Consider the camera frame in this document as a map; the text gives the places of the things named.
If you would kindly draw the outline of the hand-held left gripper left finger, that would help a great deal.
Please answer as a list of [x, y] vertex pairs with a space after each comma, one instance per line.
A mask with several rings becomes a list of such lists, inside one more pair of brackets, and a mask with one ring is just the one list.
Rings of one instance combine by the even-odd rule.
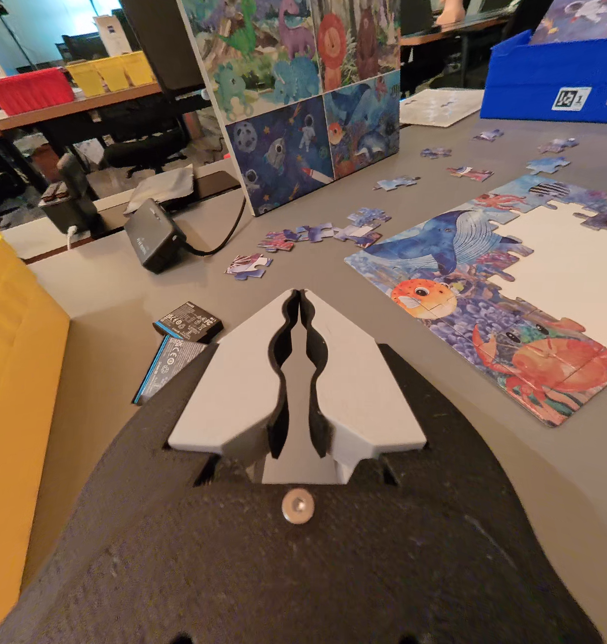
[[299, 291], [286, 290], [216, 344], [168, 438], [176, 450], [251, 466], [278, 458], [289, 429], [283, 363], [292, 352]]

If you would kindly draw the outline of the blue bubble puzzle piece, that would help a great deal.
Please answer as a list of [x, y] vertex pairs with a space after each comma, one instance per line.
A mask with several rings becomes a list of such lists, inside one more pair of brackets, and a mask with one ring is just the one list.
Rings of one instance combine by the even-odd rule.
[[376, 228], [381, 223], [391, 220], [391, 216], [378, 208], [360, 208], [356, 213], [348, 215], [348, 220], [356, 227]]

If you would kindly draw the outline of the black computer monitor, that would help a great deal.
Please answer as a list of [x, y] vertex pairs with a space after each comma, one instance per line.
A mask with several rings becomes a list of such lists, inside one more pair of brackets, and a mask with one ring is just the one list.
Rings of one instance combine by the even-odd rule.
[[164, 96], [182, 113], [211, 106], [178, 1], [121, 1]]

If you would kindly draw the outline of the black battery charger dock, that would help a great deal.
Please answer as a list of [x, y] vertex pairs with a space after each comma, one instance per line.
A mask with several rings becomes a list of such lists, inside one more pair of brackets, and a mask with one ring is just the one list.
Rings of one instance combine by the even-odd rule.
[[72, 153], [66, 153], [59, 160], [57, 170], [61, 181], [48, 186], [38, 207], [66, 236], [102, 232], [104, 221], [91, 198], [90, 182], [80, 161]]

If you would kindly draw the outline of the illustrated puzzle box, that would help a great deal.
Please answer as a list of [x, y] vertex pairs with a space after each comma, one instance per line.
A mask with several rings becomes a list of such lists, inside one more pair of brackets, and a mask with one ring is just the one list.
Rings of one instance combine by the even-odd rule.
[[179, 1], [252, 215], [399, 152], [400, 1]]

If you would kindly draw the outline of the brown wooden desk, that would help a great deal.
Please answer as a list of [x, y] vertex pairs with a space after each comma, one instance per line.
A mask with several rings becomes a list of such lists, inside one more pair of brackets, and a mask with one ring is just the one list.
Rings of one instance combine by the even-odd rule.
[[487, 68], [491, 48], [505, 38], [512, 15], [463, 20], [401, 37], [401, 96], [431, 89], [481, 89], [475, 74]]

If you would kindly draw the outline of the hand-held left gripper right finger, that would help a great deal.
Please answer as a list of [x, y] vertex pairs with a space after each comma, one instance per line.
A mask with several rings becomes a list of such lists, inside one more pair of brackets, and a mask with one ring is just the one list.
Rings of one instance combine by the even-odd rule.
[[315, 366], [308, 426], [340, 484], [361, 461], [425, 447], [427, 438], [375, 339], [311, 290], [301, 291], [306, 354]]

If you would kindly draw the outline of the space themed puzzle board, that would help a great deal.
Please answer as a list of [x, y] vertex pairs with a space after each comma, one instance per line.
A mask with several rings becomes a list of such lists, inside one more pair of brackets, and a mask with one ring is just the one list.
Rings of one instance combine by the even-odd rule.
[[607, 1], [553, 1], [531, 44], [607, 39]]

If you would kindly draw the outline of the red ribbed plastic bin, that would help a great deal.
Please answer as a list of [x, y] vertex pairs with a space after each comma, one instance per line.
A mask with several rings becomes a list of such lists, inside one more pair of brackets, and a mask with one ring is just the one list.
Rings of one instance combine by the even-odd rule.
[[0, 109], [8, 116], [63, 105], [74, 100], [74, 90], [61, 67], [0, 78]]

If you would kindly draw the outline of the sea animal jigsaw puzzle board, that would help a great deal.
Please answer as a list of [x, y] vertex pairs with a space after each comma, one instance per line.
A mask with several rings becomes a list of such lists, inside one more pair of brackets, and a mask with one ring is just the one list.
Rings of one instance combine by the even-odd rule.
[[539, 420], [607, 387], [607, 193], [524, 175], [345, 258]]

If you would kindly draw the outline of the black background monitor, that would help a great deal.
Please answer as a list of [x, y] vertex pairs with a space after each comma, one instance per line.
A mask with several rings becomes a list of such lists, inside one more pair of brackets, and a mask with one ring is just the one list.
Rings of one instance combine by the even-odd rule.
[[97, 60], [109, 56], [98, 32], [76, 36], [62, 35], [68, 61]]

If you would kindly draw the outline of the white paper sign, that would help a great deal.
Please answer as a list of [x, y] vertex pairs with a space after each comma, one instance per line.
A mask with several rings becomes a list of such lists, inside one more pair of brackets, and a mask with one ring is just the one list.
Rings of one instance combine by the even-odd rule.
[[97, 15], [93, 17], [93, 21], [109, 57], [132, 53], [129, 40], [116, 16]]

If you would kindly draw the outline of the instruction sheet in clear sleeve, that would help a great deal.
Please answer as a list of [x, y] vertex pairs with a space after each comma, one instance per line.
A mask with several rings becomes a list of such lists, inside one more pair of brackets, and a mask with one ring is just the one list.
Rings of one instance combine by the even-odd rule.
[[484, 90], [426, 89], [400, 102], [401, 125], [450, 127], [480, 111]]

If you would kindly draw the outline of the yellow object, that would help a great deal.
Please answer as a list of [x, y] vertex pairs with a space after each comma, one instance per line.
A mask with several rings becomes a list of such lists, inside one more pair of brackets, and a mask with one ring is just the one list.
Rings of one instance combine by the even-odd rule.
[[22, 584], [69, 325], [0, 232], [0, 623]]

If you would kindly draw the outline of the wooden desk with black legs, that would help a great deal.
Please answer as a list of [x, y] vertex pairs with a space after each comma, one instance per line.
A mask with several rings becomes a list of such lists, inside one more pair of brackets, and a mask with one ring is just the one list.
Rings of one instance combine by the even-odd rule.
[[104, 120], [95, 120], [92, 113], [112, 106], [128, 106], [149, 96], [159, 97], [163, 102], [162, 112], [182, 117], [210, 105], [202, 97], [202, 90], [190, 92], [181, 90], [176, 98], [163, 92], [161, 85], [153, 82], [134, 86], [118, 92], [107, 92], [94, 97], [77, 97], [69, 103], [59, 104], [15, 116], [0, 116], [0, 150], [18, 165], [25, 162], [16, 148], [10, 133], [33, 126], [46, 139], [50, 148], [59, 158], [67, 151], [76, 154], [74, 145], [108, 134]]

